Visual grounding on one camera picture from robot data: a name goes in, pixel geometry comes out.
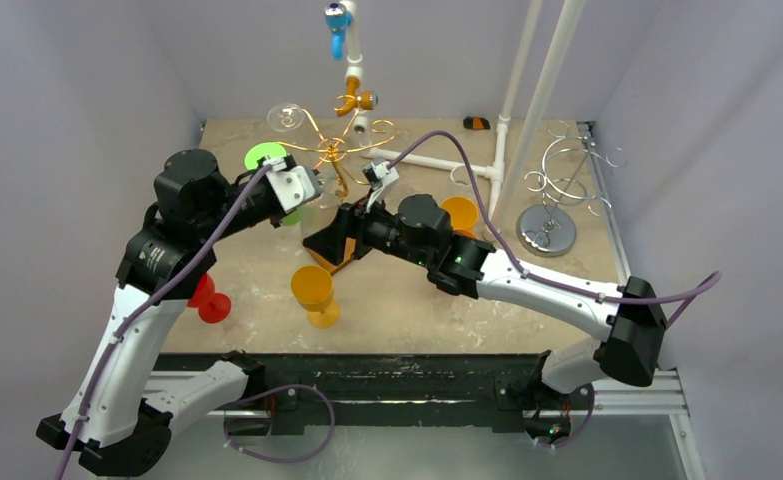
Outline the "clear wine glass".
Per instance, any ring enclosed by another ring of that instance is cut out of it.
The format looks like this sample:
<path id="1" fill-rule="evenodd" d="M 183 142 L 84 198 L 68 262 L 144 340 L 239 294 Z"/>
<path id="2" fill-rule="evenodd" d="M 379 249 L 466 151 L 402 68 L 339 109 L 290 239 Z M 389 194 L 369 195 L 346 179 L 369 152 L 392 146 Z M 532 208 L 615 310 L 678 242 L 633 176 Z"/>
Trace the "clear wine glass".
<path id="1" fill-rule="evenodd" d="M 470 190 L 476 183 L 476 175 L 470 176 L 464 164 L 457 165 L 449 173 L 449 185 L 453 189 Z"/>
<path id="2" fill-rule="evenodd" d="M 267 124 L 277 132 L 288 132 L 298 129 L 305 121 L 305 112 L 294 103 L 280 103 L 272 107 L 267 116 Z"/>

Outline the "yellow-orange plastic goblet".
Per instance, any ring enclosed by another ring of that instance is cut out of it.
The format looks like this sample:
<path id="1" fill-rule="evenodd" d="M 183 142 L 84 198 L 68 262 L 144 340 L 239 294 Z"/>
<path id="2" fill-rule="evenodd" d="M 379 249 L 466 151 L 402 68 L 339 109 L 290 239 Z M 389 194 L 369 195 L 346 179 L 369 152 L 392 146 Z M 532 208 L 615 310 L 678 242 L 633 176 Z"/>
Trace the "yellow-orange plastic goblet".
<path id="1" fill-rule="evenodd" d="M 340 306 L 334 299 L 333 279 L 326 269 L 317 265 L 299 268 L 292 275 L 290 288 L 312 326 L 324 329 L 337 323 Z"/>

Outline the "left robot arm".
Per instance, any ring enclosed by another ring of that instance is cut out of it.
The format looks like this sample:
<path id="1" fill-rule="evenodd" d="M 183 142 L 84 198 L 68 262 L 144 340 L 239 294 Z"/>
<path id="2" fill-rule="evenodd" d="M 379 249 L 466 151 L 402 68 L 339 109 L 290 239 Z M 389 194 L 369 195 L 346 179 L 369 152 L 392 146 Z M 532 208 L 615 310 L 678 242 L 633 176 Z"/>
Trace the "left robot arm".
<path id="1" fill-rule="evenodd" d="M 169 390 L 150 395 L 145 387 L 177 319 L 202 304 L 214 244 L 261 222 L 280 226 L 321 187 L 315 172 L 287 153 L 265 156 L 228 180 L 211 152 L 189 149 L 166 160 L 154 191 L 119 264 L 113 307 L 87 374 L 70 404 L 36 431 L 97 477 L 140 476 L 174 435 L 210 411 L 262 402 L 264 366 L 237 351 Z"/>

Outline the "yellow faucet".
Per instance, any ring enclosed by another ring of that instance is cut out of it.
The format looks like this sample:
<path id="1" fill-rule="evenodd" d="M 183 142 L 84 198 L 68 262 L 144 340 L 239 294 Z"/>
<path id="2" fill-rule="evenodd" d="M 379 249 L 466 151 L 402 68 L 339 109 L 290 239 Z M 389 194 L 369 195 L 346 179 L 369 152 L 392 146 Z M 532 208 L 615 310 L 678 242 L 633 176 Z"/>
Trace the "yellow faucet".
<path id="1" fill-rule="evenodd" d="M 340 104 L 334 107 L 338 117 L 343 117 L 355 110 L 371 111 L 378 105 L 375 92 L 362 90 L 361 80 L 356 76 L 348 76 L 345 80 L 345 91 L 338 97 Z"/>

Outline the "yellow plastic goblet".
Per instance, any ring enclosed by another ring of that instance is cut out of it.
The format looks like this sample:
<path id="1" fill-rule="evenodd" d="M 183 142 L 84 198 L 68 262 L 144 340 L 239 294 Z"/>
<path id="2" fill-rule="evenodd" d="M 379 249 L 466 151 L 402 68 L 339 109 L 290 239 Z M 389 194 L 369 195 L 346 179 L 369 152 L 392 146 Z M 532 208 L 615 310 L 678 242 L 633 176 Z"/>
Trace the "yellow plastic goblet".
<path id="1" fill-rule="evenodd" d="M 450 225 L 454 230 L 472 232 L 478 222 L 478 206 L 469 198 L 449 197 L 440 204 L 440 207 L 449 214 Z"/>

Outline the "orange plastic goblet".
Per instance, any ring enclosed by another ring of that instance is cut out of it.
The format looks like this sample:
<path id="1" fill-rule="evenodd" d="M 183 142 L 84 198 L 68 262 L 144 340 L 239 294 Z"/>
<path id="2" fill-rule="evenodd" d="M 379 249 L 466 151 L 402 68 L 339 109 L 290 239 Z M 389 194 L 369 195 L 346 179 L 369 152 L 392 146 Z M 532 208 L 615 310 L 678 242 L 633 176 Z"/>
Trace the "orange plastic goblet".
<path id="1" fill-rule="evenodd" d="M 464 236 L 464 237 L 477 239 L 477 236 L 475 234 L 473 234 L 471 231 L 466 230 L 466 229 L 455 229 L 454 233 L 458 234 L 458 235 L 461 235 L 461 236 Z"/>

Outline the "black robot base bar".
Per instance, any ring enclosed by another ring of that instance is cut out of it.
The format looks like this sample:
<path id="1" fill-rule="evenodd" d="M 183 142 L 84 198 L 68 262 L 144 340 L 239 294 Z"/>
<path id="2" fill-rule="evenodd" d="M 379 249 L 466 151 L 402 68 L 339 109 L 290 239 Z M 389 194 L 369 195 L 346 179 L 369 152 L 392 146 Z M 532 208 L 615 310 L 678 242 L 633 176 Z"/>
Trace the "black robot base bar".
<path id="1" fill-rule="evenodd" d="M 255 354 L 264 371 L 228 411 L 271 415 L 275 435 L 308 426 L 480 427 L 560 439 L 592 408 L 541 380 L 537 354 Z"/>

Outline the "chrome spiral glass rack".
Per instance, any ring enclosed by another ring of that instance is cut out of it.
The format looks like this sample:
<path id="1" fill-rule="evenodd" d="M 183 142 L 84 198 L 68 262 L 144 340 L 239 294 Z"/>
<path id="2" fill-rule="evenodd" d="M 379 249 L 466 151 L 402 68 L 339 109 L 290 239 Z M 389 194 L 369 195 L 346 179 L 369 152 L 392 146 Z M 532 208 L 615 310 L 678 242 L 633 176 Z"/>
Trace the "chrome spiral glass rack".
<path id="1" fill-rule="evenodd" d="M 568 210 L 584 207 L 594 217 L 613 212 L 609 189 L 599 178 L 590 187 L 580 179 L 587 172 L 600 175 L 604 168 L 619 169 L 624 163 L 598 152 L 594 122 L 580 122 L 572 131 L 565 121 L 562 130 L 549 129 L 552 137 L 536 170 L 527 172 L 534 184 L 526 190 L 538 200 L 519 214 L 515 233 L 528 252 L 540 257 L 560 257 L 569 253 L 578 238 L 578 228 Z"/>

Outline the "small clear glass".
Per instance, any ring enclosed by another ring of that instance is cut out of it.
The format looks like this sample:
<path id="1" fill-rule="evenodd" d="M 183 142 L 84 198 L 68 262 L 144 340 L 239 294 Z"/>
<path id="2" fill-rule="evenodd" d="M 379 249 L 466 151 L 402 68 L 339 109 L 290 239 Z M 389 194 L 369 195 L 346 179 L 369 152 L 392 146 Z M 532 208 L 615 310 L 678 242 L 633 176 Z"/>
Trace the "small clear glass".
<path id="1" fill-rule="evenodd" d="M 298 209 L 300 238 L 305 239 L 328 227 L 343 202 L 344 199 L 335 193 L 322 193 L 316 199 L 301 205 Z"/>

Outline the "red plastic goblet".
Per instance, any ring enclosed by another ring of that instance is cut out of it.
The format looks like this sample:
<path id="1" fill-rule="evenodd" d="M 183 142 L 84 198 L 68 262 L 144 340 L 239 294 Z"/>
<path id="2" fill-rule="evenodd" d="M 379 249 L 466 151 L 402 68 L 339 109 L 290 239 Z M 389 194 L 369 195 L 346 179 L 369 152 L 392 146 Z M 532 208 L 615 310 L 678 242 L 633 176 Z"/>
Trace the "red plastic goblet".
<path id="1" fill-rule="evenodd" d="M 214 280 L 206 273 L 199 280 L 187 307 L 195 310 L 203 322 L 216 324 L 228 317 L 232 303 L 228 295 L 216 291 Z"/>

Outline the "green plastic goblet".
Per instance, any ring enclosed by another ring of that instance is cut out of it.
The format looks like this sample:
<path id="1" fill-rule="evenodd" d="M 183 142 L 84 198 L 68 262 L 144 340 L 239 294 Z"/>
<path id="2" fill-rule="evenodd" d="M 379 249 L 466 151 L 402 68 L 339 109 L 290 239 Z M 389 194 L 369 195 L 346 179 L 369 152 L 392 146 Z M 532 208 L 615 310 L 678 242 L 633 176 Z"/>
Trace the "green plastic goblet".
<path id="1" fill-rule="evenodd" d="M 275 220 L 280 226 L 295 226 L 300 221 L 299 205 L 306 199 L 298 175 L 289 170 L 288 156 L 279 143 L 263 142 L 251 147 L 244 157 L 247 170 L 266 170 L 264 183 L 271 191 Z"/>

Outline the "blue faucet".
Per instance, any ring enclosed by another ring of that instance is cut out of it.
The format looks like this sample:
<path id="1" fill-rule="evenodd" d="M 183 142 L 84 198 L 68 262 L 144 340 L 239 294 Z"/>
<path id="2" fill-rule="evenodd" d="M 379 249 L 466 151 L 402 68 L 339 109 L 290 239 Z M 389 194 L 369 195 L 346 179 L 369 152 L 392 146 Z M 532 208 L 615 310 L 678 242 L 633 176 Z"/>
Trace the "blue faucet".
<path id="1" fill-rule="evenodd" d="M 331 2 L 324 8 L 325 23 L 331 35 L 330 56 L 335 61 L 344 57 L 347 32 L 352 24 L 352 14 L 343 2 Z"/>

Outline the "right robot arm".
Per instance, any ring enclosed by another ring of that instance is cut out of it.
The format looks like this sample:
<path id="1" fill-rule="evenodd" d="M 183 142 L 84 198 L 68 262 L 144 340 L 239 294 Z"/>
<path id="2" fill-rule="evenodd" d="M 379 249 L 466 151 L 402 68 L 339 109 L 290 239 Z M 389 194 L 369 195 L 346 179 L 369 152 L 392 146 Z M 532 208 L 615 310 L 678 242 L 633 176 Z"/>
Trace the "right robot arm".
<path id="1" fill-rule="evenodd" d="M 521 306 L 585 332 L 585 340 L 545 354 L 529 379 L 530 397 L 540 406 L 600 379 L 634 387 L 653 382 L 666 320 L 647 281 L 587 281 L 518 261 L 455 232 L 450 214 L 428 194 L 404 198 L 396 213 L 364 199 L 344 203 L 303 244 L 332 264 L 378 250 L 424 268 L 428 281 L 449 295 Z"/>

